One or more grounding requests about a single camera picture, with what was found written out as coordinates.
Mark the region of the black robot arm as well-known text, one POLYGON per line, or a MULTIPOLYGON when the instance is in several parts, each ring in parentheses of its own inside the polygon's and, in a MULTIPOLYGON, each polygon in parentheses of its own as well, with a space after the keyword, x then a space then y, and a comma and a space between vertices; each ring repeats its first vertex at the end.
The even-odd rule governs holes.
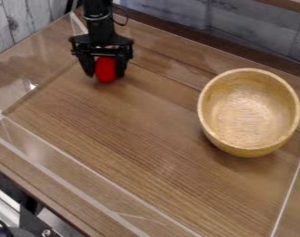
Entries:
POLYGON ((119 35, 114 24, 124 26, 112 17, 112 0, 81 0, 87 33, 69 37, 71 54, 87 76, 100 82, 112 82, 124 76, 134 56, 134 40, 119 35))

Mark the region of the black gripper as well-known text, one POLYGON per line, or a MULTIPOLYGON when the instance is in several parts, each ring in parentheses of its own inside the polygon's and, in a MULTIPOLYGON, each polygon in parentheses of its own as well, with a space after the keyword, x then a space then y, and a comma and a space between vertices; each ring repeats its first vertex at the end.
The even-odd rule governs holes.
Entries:
POLYGON ((80 67, 87 76, 94 75, 95 60, 94 56, 112 56, 116 58, 115 72, 116 77, 124 76, 127 67, 127 59, 132 58, 134 54, 134 40, 114 34, 107 45, 94 45, 88 34, 71 36, 68 39, 72 49, 71 54, 77 57, 80 67))

